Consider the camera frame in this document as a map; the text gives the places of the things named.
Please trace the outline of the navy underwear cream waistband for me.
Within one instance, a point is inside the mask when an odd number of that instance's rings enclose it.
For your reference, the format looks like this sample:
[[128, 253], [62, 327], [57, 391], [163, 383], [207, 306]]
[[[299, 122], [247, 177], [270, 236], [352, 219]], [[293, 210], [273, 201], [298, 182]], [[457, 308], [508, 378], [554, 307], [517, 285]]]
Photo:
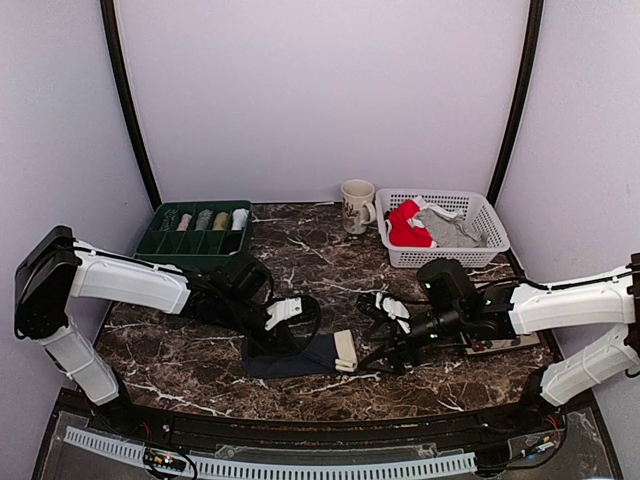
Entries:
[[285, 357], [259, 355], [247, 340], [243, 340], [241, 358], [247, 374], [260, 379], [354, 373], [358, 368], [355, 343], [350, 330], [319, 334], [305, 350]]

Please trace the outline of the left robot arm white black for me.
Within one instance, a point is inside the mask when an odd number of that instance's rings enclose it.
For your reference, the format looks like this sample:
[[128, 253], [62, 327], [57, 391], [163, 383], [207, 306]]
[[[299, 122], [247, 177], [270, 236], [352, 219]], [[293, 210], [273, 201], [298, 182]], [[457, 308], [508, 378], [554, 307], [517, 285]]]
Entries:
[[308, 296], [276, 298], [271, 272], [235, 253], [210, 272], [157, 264], [95, 248], [66, 226], [53, 228], [15, 274], [14, 334], [40, 344], [120, 436], [141, 427], [125, 389], [75, 326], [72, 299], [119, 302], [193, 318], [240, 333], [254, 352], [276, 357], [303, 351], [321, 323]]

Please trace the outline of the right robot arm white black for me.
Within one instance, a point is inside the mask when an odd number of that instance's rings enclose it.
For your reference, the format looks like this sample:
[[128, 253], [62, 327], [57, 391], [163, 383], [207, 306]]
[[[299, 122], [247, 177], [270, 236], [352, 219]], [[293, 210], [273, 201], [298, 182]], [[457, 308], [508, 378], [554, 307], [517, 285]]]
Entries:
[[530, 374], [510, 424], [534, 432], [576, 395], [639, 366], [639, 256], [604, 274], [539, 284], [512, 277], [474, 285], [462, 264], [438, 258], [416, 278], [429, 306], [413, 315], [406, 302], [385, 293], [358, 297], [358, 310], [389, 335], [361, 364], [402, 375], [420, 350], [447, 337], [467, 345], [511, 339], [554, 328], [608, 324], [610, 330], [578, 353]]

